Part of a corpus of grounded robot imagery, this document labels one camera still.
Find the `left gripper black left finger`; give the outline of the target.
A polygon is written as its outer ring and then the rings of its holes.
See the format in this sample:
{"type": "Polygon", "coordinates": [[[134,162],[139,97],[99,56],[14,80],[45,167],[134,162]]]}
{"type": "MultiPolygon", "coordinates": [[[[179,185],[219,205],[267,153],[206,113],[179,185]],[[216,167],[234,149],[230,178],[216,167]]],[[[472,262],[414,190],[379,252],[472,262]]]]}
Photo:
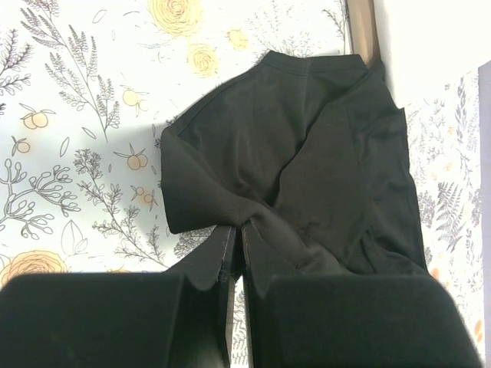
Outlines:
{"type": "Polygon", "coordinates": [[[3,367],[228,367],[236,231],[164,272],[23,274],[1,292],[3,367]]]}

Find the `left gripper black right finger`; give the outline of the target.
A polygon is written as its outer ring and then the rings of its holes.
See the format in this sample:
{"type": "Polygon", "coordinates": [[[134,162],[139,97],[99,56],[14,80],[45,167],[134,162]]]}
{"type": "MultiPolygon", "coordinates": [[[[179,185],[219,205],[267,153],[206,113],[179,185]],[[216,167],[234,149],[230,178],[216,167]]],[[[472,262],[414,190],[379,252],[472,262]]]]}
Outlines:
{"type": "Polygon", "coordinates": [[[252,367],[478,367],[447,291],[429,276],[303,274],[242,228],[252,367]]]}

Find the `black t-shirt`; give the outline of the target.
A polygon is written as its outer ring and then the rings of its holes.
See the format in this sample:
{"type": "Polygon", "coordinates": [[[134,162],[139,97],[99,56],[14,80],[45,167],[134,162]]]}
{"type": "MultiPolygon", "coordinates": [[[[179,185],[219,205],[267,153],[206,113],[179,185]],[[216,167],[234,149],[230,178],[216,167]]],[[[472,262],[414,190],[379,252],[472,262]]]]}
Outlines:
{"type": "Polygon", "coordinates": [[[232,226],[307,272],[427,273],[405,113],[356,54],[271,51],[160,149],[174,234],[232,226]]]}

